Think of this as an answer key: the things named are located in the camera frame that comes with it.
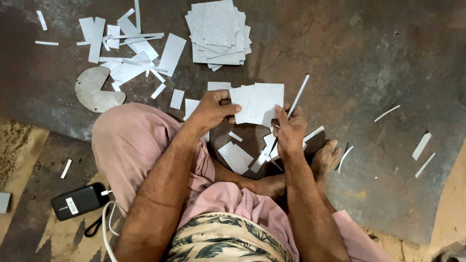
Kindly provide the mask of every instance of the hand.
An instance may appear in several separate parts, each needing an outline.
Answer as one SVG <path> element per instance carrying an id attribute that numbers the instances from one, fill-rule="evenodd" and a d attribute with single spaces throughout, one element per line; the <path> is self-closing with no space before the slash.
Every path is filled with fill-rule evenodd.
<path id="1" fill-rule="evenodd" d="M 241 111 L 241 106 L 231 104 L 228 90 L 207 91 L 185 124 L 199 131 L 200 136 L 204 136 L 224 119 L 234 124 L 236 120 L 228 116 L 232 116 L 239 111 Z"/>
<path id="2" fill-rule="evenodd" d="M 284 159 L 286 156 L 303 152 L 302 140 L 308 123 L 302 115 L 301 107 L 296 107 L 288 120 L 286 111 L 281 106 L 275 106 L 275 116 L 280 128 L 274 127 L 274 136 L 278 137 L 278 155 Z"/>

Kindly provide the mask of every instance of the pink cloth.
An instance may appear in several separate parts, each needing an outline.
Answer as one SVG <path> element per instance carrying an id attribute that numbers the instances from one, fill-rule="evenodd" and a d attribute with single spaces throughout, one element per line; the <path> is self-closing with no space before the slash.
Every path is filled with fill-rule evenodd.
<path id="1" fill-rule="evenodd" d="M 128 211 L 147 173 L 167 149 L 181 124 L 148 105 L 130 103 L 103 113 L 94 124 L 92 150 L 99 170 L 106 174 L 116 201 Z M 206 142 L 198 143 L 191 169 L 187 205 L 178 227 L 206 212 L 243 216 L 267 230 L 295 262 L 299 253 L 285 212 L 268 196 L 256 195 L 234 183 L 218 182 Z M 352 261 L 390 261 L 388 256 L 346 211 L 333 214 Z"/>

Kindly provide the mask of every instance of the dirt floor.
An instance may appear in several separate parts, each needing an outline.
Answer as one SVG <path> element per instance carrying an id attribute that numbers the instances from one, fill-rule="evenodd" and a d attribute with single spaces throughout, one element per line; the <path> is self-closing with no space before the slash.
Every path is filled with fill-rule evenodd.
<path id="1" fill-rule="evenodd" d="M 68 182 L 54 178 L 60 176 L 64 163 L 60 161 L 62 158 L 74 161 L 67 174 Z M 377 236 L 378 244 L 395 261 L 426 262 L 445 246 L 455 248 L 464 245 L 465 171 L 466 144 L 463 144 L 440 199 L 430 246 L 403 241 L 369 228 L 363 227 L 363 230 Z M 0 214 L 0 261 L 108 261 L 101 231 L 92 238 L 82 236 L 84 229 L 101 215 L 101 210 L 60 222 L 49 205 L 49 195 L 59 195 L 67 188 L 94 182 L 108 186 L 105 177 L 96 171 L 90 144 L 34 127 L 4 190 L 11 193 L 12 198 L 9 213 Z M 39 211 L 32 211 L 36 214 L 24 213 L 34 210 L 34 206 L 39 207 Z M 122 219 L 117 217 L 114 224 L 120 225 L 121 222 Z"/>

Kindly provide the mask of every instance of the concrete floor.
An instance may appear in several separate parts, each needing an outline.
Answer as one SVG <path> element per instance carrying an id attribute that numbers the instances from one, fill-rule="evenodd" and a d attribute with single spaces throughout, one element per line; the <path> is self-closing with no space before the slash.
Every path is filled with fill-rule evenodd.
<path id="1" fill-rule="evenodd" d="M 66 179 L 61 180 L 64 158 L 74 162 Z M 400 262 L 430 261 L 442 247 L 465 245 L 465 173 L 466 143 L 443 190 L 430 245 L 366 227 L 363 230 L 379 237 L 379 244 Z M 108 186 L 105 176 L 96 172 L 90 144 L 34 128 L 5 190 L 12 193 L 12 205 L 9 213 L 0 215 L 0 261 L 109 261 L 101 229 L 92 238 L 83 237 L 84 229 L 101 215 L 101 210 L 60 222 L 49 204 L 56 195 L 94 182 Z M 122 222 L 117 216 L 113 224 L 120 226 Z"/>
<path id="2" fill-rule="evenodd" d="M 98 114 L 85 109 L 74 91 L 77 76 L 95 64 L 87 61 L 78 19 L 103 17 L 107 24 L 134 6 L 133 0 L 1 0 L 0 49 L 4 69 L 0 116 L 90 141 Z M 188 39 L 184 15 L 192 1 L 141 1 L 144 33 L 173 33 Z M 320 125 L 325 132 L 311 143 L 338 139 L 340 147 L 355 148 L 343 174 L 333 177 L 329 198 L 353 218 L 391 234 L 428 243 L 444 182 L 466 135 L 466 3 L 463 0 L 235 0 L 252 27 L 252 53 L 244 66 L 225 66 L 212 72 L 192 62 L 186 45 L 167 88 L 150 99 L 158 80 L 135 77 L 121 89 L 126 103 L 145 103 L 182 119 L 169 108 L 174 88 L 185 98 L 200 99 L 208 81 L 232 86 L 254 82 L 284 83 L 285 101 L 293 101 L 305 73 L 312 75 L 300 105 L 308 132 Z M 48 31 L 36 17 L 42 10 Z M 58 41 L 59 46 L 34 44 Z M 166 38 L 151 42 L 161 54 Z M 102 54 L 130 57 L 127 47 Z M 110 81 L 104 90 L 110 90 Z M 401 108 L 373 123 L 392 107 Z M 251 156 L 264 147 L 265 127 L 221 125 L 211 132 L 216 152 L 233 131 L 246 139 L 240 144 Z M 422 134 L 433 134 L 419 161 L 411 159 Z M 414 174 L 436 152 L 432 164 Z M 213 154 L 220 162 L 223 158 Z M 261 170 L 264 176 L 278 172 Z"/>

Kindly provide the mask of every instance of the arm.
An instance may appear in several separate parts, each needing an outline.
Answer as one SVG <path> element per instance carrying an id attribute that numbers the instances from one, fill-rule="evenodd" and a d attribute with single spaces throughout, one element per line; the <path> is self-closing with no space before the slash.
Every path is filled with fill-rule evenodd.
<path id="1" fill-rule="evenodd" d="M 221 106 L 228 90 L 209 91 L 149 171 L 114 248 L 120 261 L 159 261 L 173 236 L 199 139 L 240 106 Z"/>
<path id="2" fill-rule="evenodd" d="M 330 211 L 322 201 L 312 171 L 304 158 L 302 140 L 306 119 L 298 107 L 288 120 L 284 109 L 277 106 L 280 122 L 278 154 L 285 166 L 291 228 L 303 261 L 349 261 L 342 236 Z"/>

